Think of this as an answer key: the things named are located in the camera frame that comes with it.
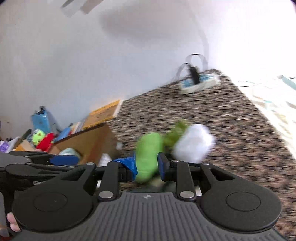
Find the person's hand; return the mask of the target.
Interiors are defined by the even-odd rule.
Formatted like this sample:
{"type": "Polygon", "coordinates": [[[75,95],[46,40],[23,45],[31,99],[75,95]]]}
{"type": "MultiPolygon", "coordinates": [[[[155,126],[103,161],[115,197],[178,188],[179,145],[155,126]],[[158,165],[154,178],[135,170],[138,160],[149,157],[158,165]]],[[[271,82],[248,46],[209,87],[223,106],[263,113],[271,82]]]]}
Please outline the person's hand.
{"type": "Polygon", "coordinates": [[[13,230],[14,232],[20,232],[21,231],[20,227],[17,224],[15,216],[13,215],[12,212],[8,213],[6,215],[6,218],[7,218],[8,222],[10,223],[11,230],[13,230]]]}

